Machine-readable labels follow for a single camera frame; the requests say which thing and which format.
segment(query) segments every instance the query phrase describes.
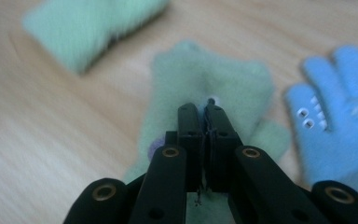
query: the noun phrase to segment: wooden table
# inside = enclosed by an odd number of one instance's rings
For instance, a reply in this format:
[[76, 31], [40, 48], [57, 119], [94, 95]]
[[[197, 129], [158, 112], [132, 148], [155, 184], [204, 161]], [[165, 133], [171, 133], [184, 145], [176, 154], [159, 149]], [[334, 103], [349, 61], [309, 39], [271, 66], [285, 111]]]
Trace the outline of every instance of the wooden table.
[[[277, 87], [268, 116], [286, 127], [282, 94], [303, 80], [302, 60], [358, 45], [358, 1], [172, 0], [79, 77], [21, 29], [39, 2], [0, 0], [0, 223], [61, 223], [90, 182], [123, 176], [150, 101], [149, 64], [182, 39], [264, 61]], [[280, 165], [300, 183], [294, 146]]]

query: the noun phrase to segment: light blue glove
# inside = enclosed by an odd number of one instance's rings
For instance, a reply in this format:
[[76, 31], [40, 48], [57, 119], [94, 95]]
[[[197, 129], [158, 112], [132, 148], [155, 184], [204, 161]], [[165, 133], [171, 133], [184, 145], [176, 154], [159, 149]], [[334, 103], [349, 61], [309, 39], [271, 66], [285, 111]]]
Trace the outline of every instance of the light blue glove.
[[341, 181], [358, 191], [358, 48], [344, 46], [333, 58], [308, 58], [311, 85], [293, 86], [286, 100], [306, 180]]

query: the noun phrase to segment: green towel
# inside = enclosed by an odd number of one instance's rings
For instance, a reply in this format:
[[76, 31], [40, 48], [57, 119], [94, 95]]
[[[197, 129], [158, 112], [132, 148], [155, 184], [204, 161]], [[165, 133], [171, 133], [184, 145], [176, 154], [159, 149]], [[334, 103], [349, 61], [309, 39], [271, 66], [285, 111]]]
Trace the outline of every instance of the green towel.
[[48, 0], [23, 18], [24, 29], [68, 70], [84, 73], [111, 41], [134, 31], [169, 0]]
[[[166, 131], [177, 130], [177, 108], [193, 103], [202, 110], [211, 97], [225, 109], [245, 145], [266, 150], [275, 161], [288, 148], [289, 132], [262, 119], [274, 90], [264, 64], [233, 60], [185, 41], [159, 54], [152, 70], [154, 91], [141, 129], [138, 161], [127, 172], [127, 183], [146, 172], [151, 144]], [[187, 223], [229, 222], [226, 196], [203, 192], [199, 206], [196, 199], [196, 193], [188, 194]]]

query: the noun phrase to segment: fabric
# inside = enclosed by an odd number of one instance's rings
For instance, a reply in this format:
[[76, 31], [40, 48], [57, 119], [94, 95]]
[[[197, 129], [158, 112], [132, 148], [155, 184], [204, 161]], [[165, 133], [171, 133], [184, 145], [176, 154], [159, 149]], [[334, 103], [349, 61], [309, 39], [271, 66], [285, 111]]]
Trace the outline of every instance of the fabric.
[[358, 47], [343, 46], [333, 59], [308, 58], [310, 84], [296, 84], [286, 100], [306, 180], [345, 180], [358, 190], [351, 181], [358, 172]]
[[108, 44], [134, 31], [169, 0], [47, 0], [23, 18], [24, 29], [64, 67], [83, 73]]
[[[244, 144], [261, 147], [275, 161], [288, 148], [289, 132], [263, 119], [274, 91], [266, 66], [220, 56], [183, 41], [159, 54], [153, 64], [153, 93], [139, 139], [138, 160], [125, 176], [127, 182], [146, 172], [150, 148], [163, 144], [167, 131], [177, 130], [177, 109], [193, 103], [199, 112], [208, 99], [222, 106]], [[227, 196], [203, 192], [187, 197], [187, 223], [228, 223], [231, 219]]]

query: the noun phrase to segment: green cloth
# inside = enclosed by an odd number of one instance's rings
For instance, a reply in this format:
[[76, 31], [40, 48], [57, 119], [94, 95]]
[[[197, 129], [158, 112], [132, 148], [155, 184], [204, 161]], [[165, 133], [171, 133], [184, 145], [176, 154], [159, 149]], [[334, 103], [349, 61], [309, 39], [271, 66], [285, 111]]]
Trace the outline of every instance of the green cloth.
[[[213, 97], [222, 106], [245, 145], [267, 151], [275, 161], [288, 148], [289, 132], [266, 119], [273, 94], [268, 69], [260, 62], [242, 62], [214, 54], [184, 41], [153, 62], [153, 95], [139, 139], [138, 161], [125, 181], [146, 172], [147, 150], [166, 131], [177, 130], [177, 108], [193, 103], [199, 110]], [[227, 197], [203, 192], [202, 205], [195, 206], [196, 193], [187, 197], [187, 223], [228, 223]]]
[[83, 73], [112, 40], [157, 15], [169, 0], [48, 0], [25, 15], [24, 29], [68, 70]]

